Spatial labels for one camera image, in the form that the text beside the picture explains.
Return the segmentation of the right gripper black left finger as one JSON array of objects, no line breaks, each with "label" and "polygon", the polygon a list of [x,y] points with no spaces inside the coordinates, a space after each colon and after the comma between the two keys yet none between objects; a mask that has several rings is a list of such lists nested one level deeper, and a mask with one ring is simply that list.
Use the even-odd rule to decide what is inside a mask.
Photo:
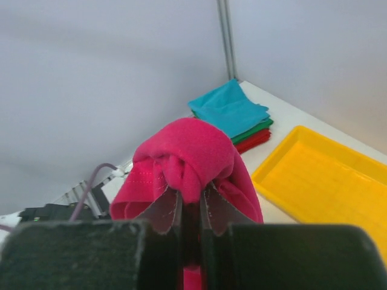
[{"label": "right gripper black left finger", "polygon": [[31,222],[1,250],[2,289],[182,289],[182,199],[125,221]]}]

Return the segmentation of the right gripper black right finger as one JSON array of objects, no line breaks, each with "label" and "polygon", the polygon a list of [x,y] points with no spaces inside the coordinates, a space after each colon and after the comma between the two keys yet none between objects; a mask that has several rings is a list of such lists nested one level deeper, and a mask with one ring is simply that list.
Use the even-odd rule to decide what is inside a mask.
[{"label": "right gripper black right finger", "polygon": [[203,289],[385,289],[386,268],[360,228],[257,224],[209,185],[200,197]]}]

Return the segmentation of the pink t shirt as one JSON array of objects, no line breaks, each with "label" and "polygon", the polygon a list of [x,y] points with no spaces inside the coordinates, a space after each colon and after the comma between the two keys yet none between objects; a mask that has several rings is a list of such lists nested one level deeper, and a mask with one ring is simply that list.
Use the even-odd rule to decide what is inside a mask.
[{"label": "pink t shirt", "polygon": [[137,260],[140,289],[241,289],[237,233],[263,222],[229,137],[196,118],[142,143],[111,204],[120,247]]}]

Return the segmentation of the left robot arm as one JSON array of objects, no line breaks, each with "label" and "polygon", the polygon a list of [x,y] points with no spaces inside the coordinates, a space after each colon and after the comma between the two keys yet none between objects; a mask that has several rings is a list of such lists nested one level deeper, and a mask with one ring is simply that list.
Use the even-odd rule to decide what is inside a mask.
[{"label": "left robot arm", "polygon": [[[109,213],[110,203],[100,185],[91,189],[88,198],[91,198],[91,200],[96,203],[96,207],[92,208],[90,202],[85,201],[77,216],[78,221],[111,220],[111,215]],[[45,204],[43,207],[25,208],[18,214],[18,217],[21,218],[19,223],[67,221],[72,216],[77,205],[78,202],[76,201],[61,205]]]}]

